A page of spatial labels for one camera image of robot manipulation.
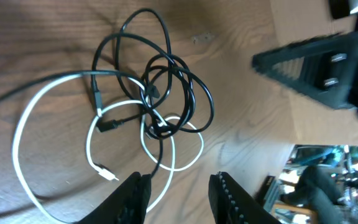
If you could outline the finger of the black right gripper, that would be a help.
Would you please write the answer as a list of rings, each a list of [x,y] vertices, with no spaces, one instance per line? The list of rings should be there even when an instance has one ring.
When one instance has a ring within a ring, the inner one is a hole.
[[[317,36],[256,54],[252,68],[331,109],[358,108],[358,32]]]

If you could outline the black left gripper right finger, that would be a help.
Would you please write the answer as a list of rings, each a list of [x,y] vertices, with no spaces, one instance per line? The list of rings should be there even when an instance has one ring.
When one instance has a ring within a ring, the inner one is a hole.
[[[210,175],[208,198],[216,224],[280,224],[227,172]]]

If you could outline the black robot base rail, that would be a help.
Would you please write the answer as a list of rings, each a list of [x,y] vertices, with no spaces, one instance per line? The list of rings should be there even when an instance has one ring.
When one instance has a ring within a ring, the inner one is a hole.
[[[256,196],[256,201],[264,210],[271,212],[279,196],[280,181],[275,176],[268,175]]]

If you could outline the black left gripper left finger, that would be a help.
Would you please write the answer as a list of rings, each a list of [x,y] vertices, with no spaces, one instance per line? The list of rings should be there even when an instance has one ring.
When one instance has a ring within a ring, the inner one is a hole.
[[[151,175],[134,172],[77,224],[143,224],[150,196]]]

